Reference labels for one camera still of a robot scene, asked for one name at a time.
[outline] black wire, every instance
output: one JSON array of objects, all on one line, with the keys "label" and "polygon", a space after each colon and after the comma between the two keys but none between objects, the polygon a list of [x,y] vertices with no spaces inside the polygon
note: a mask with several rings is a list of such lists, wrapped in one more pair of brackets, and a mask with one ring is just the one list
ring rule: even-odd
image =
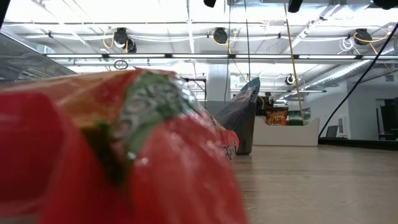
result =
[{"label": "black wire", "polygon": [[337,108],[333,111],[333,113],[330,115],[328,121],[325,123],[325,125],[323,126],[321,132],[318,135],[318,138],[321,137],[322,132],[325,130],[325,128],[328,126],[329,121],[331,120],[331,118],[333,117],[333,115],[335,115],[335,113],[337,112],[337,110],[340,108],[340,106],[343,105],[343,103],[348,99],[348,97],[352,94],[352,92],[355,90],[355,88],[359,85],[359,83],[362,81],[362,79],[365,77],[366,74],[368,74],[368,72],[370,71],[370,69],[372,69],[373,65],[376,63],[376,61],[379,59],[381,53],[383,52],[383,50],[386,48],[387,44],[390,42],[392,36],[394,35],[394,33],[396,32],[398,28],[398,22],[396,23],[396,26],[394,27],[394,29],[392,30],[390,36],[387,38],[386,42],[384,43],[384,45],[381,47],[381,50],[379,51],[379,53],[376,55],[376,57],[374,58],[374,60],[372,61],[372,63],[370,64],[369,68],[363,73],[363,75],[361,76],[361,78],[359,78],[359,80],[355,83],[354,87],[349,91],[349,93],[347,94],[347,96],[343,99],[343,101],[337,106]]},{"label": "black wire", "polygon": [[229,72],[229,37],[231,36],[231,6],[232,6],[232,0],[229,0],[229,21],[228,21],[228,45],[227,45],[227,59],[226,59],[226,80],[225,80],[225,92],[224,92],[224,106],[226,104],[226,91],[228,89],[228,72]]},{"label": "black wire", "polygon": [[244,0],[244,13],[246,14],[246,36],[248,37],[249,82],[250,82],[251,81],[251,72],[250,72],[249,24],[248,24],[248,12],[246,10],[246,0]]}]

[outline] white wall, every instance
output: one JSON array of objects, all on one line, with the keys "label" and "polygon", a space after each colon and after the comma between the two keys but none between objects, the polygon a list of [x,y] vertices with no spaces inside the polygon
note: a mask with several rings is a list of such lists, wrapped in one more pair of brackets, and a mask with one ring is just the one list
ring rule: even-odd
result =
[{"label": "white wall", "polygon": [[[335,110],[335,108],[339,105],[339,103],[343,100],[343,98],[347,95],[347,87],[346,82],[340,83],[338,87],[328,87],[325,89],[326,93],[310,93],[305,97],[305,101],[303,102],[303,109],[311,108],[311,119],[320,118],[320,127],[319,132],[322,127],[325,125],[327,119]],[[299,110],[298,102],[294,102],[293,104],[289,103],[289,110]],[[349,111],[348,111],[348,102],[346,101],[340,109],[336,112],[336,114],[332,117],[328,126],[338,125],[338,117],[345,115],[347,118],[346,136],[342,136],[339,133],[338,137],[351,137],[350,127],[349,127]],[[326,136],[327,127],[322,133],[322,137]]]},{"label": "white wall", "polygon": [[[353,84],[352,82],[348,83],[348,90],[350,90]],[[378,140],[376,99],[393,99],[395,97],[398,97],[397,82],[386,83],[385,78],[378,78],[358,85],[348,98],[351,138]]]}]

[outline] ceiling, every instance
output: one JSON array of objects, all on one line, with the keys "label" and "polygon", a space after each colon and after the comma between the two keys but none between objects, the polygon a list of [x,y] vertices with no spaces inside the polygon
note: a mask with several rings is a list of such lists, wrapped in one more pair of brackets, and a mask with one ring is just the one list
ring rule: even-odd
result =
[{"label": "ceiling", "polygon": [[[248,0],[246,11],[243,2],[234,1],[230,6],[217,0],[216,6],[209,8],[202,0],[11,0],[2,32],[17,35],[40,53],[124,53],[115,45],[107,49],[103,42],[111,45],[116,28],[126,27],[139,54],[227,54],[227,46],[218,45],[211,38],[216,27],[224,27],[229,31],[230,50],[234,54],[289,54],[281,1],[264,4]],[[298,13],[288,15],[294,54],[374,55],[369,44],[350,45],[355,29],[367,29],[374,39],[383,38],[398,14],[398,9],[385,11],[372,7],[367,0],[348,1],[356,4],[342,6],[329,6],[334,1],[315,2],[303,4]],[[343,43],[348,35],[351,40]],[[374,46],[379,49],[383,43],[376,42]],[[114,60],[56,61],[78,73],[115,70]],[[209,64],[214,63],[166,58],[128,62],[131,66],[175,70],[185,77],[206,77]],[[239,86],[244,85],[249,64],[229,62],[232,76],[239,77]],[[300,63],[296,69],[302,84],[339,65]],[[284,78],[293,72],[293,67],[285,62],[257,61],[250,64],[250,72],[252,77],[261,77],[262,86],[286,88]]]}]

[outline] white pillar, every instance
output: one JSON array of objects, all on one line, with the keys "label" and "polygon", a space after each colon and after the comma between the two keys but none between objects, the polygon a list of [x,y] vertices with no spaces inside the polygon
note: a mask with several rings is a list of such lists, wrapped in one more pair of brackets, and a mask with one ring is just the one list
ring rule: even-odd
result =
[{"label": "white pillar", "polygon": [[231,70],[227,65],[209,65],[207,74],[207,100],[224,101],[226,88],[226,101],[231,99]]}]

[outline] wooden floor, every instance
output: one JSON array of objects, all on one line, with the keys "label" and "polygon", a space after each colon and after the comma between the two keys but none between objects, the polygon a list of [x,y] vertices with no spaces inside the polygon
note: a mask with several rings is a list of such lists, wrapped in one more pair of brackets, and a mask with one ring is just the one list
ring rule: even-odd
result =
[{"label": "wooden floor", "polygon": [[398,152],[253,146],[234,169],[252,224],[398,224]]}]

